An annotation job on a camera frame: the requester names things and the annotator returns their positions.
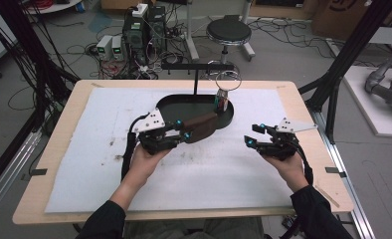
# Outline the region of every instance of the wooden table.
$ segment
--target wooden table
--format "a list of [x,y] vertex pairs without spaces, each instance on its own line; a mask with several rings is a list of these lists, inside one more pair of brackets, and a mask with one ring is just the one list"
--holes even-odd
[[[233,83],[223,82],[221,85],[227,87],[228,84],[231,86]],[[13,215],[14,223],[84,222],[91,215],[90,213],[45,213],[45,208],[52,192],[60,162],[66,153],[73,132],[93,88],[193,89],[193,81],[82,80],[78,82],[37,165],[37,168],[47,168],[48,171],[45,175],[33,176],[31,178]],[[277,90],[289,119],[312,122],[297,88],[292,82],[243,81],[241,88]],[[201,81],[199,82],[199,89],[217,89],[217,86],[213,81]],[[325,171],[326,167],[335,167],[335,164],[332,162],[318,131],[301,131],[296,135],[300,140],[310,166],[313,168],[313,186],[328,199],[333,212],[351,211],[353,204],[339,174],[327,173]],[[293,209],[288,207],[146,211],[129,212],[127,213],[127,220],[265,216],[293,213]]]

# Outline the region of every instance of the power supply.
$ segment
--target power supply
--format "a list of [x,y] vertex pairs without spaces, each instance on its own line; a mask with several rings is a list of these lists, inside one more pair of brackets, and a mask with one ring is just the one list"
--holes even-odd
[[165,38],[165,6],[152,6],[149,8],[147,21],[150,27],[150,37],[152,47],[158,53],[167,50],[167,42]]
[[112,53],[116,61],[124,61],[125,46],[121,36],[112,37]]
[[145,21],[143,18],[127,16],[122,28],[127,51],[130,51],[130,60],[143,66],[147,65],[148,61],[148,31]]
[[112,57],[112,36],[105,35],[97,44],[99,58],[102,61],[109,61]]

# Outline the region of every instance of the white paper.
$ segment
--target white paper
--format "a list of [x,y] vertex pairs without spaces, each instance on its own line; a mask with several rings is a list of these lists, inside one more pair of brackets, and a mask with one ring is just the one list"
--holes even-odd
[[[133,120],[168,95],[189,90],[95,88],[57,173],[46,212],[92,212],[120,183],[126,135]],[[199,94],[216,94],[199,90]],[[229,93],[232,122],[196,143],[180,143],[158,164],[133,199],[133,210],[290,206],[291,191],[277,171],[247,148],[244,135],[269,141],[253,123],[285,116],[276,90]]]

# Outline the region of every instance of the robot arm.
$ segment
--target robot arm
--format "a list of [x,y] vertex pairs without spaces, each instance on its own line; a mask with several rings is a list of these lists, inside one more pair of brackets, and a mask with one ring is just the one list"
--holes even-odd
[[369,93],[376,95],[383,100],[386,104],[392,107],[392,83],[391,88],[382,87],[380,82],[385,78],[385,73],[391,67],[389,62],[382,64],[376,71],[372,72],[366,80],[364,90]]

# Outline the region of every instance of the black stool seat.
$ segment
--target black stool seat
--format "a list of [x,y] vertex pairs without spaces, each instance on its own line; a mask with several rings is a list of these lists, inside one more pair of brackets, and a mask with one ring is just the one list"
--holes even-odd
[[214,42],[221,45],[243,45],[250,40],[252,30],[245,23],[233,19],[218,19],[211,22],[206,33]]

